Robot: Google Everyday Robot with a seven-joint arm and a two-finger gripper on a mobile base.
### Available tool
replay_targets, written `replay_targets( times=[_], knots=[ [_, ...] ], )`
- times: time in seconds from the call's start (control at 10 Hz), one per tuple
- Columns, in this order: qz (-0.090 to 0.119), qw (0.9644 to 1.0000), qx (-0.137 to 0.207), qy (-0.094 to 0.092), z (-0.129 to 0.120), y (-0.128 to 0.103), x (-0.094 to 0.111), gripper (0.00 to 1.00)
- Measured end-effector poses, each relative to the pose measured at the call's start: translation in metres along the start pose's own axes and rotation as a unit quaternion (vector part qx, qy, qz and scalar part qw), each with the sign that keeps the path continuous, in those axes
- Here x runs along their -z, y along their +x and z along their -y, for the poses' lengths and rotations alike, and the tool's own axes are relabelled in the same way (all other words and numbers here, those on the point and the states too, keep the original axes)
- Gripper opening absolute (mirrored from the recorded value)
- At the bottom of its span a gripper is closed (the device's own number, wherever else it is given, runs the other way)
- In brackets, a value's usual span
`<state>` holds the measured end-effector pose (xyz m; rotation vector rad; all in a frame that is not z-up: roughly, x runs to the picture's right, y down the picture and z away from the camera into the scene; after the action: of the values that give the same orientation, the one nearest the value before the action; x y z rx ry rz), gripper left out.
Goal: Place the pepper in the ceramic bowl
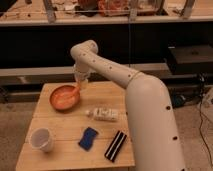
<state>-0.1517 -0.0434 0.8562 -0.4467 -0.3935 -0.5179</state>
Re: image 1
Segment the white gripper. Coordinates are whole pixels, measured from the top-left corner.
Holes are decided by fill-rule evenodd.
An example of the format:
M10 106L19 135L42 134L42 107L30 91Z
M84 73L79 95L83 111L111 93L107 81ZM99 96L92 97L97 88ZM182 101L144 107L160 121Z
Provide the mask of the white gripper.
M88 85L89 72L80 71L77 66L74 66L74 78L80 89L83 90Z

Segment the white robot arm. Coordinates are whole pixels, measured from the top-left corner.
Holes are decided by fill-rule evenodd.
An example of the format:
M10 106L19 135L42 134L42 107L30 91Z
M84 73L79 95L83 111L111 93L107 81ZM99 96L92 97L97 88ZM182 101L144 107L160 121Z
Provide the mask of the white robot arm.
M100 57L93 40L73 46L70 54L78 82L87 79L93 69L125 90L135 171L187 171L165 84L155 76Z

